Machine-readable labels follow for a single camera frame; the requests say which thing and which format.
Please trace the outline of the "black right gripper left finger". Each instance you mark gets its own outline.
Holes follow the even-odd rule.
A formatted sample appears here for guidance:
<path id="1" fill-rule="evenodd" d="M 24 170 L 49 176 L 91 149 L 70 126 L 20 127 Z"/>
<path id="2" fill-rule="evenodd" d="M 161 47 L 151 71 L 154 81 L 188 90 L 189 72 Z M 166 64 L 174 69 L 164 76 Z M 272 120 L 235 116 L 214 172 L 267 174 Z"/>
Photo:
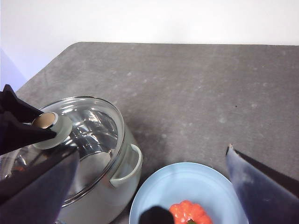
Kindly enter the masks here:
<path id="1" fill-rule="evenodd" d="M 68 149 L 0 182 L 2 224 L 53 224 L 74 179 L 78 151 Z"/>

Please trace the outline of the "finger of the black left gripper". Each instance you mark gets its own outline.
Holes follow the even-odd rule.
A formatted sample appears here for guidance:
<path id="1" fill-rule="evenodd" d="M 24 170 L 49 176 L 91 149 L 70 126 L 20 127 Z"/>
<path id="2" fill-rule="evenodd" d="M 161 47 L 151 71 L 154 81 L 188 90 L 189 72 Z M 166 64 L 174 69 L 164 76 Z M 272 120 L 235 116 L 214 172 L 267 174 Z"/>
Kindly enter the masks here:
<path id="1" fill-rule="evenodd" d="M 5 112 L 0 115 L 0 154 L 45 140 L 53 139 L 56 132 L 19 122 L 16 117 Z"/>
<path id="2" fill-rule="evenodd" d="M 9 84 L 0 92 L 0 107 L 4 112 L 11 112 L 19 122 L 31 123 L 43 112 L 19 99 Z"/>

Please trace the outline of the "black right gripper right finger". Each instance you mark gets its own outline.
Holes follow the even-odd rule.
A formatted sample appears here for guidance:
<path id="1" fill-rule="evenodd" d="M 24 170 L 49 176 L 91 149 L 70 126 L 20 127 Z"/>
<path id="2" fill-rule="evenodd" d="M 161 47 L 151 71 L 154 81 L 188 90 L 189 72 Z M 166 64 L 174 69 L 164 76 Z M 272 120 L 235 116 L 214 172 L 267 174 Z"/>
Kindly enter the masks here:
<path id="1" fill-rule="evenodd" d="M 299 182 L 229 145 L 229 178 L 250 224 L 297 224 Z"/>

